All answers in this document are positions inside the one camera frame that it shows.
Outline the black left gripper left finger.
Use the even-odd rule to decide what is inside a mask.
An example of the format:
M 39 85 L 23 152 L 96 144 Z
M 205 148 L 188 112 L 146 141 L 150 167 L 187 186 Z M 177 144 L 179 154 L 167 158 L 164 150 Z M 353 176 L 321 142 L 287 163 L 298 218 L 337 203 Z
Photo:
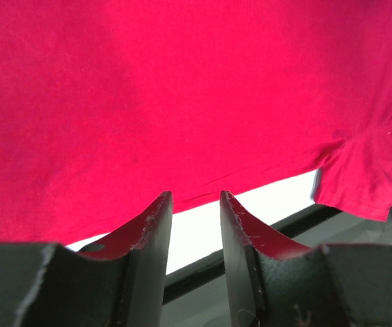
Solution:
M 172 194 L 71 251 L 0 243 L 0 326 L 159 326 Z

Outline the red t shirt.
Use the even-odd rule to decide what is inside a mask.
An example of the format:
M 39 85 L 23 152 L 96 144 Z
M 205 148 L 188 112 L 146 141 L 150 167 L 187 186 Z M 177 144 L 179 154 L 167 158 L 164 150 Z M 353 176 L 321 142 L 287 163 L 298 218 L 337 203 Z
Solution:
M 0 242 L 320 170 L 392 207 L 392 1 L 0 1 Z

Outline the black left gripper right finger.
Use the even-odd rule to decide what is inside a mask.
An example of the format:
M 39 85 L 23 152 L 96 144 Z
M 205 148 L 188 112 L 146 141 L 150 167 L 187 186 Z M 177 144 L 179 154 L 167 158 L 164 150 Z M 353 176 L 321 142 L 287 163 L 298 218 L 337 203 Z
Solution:
M 392 326 L 392 245 L 306 247 L 220 196 L 233 326 Z

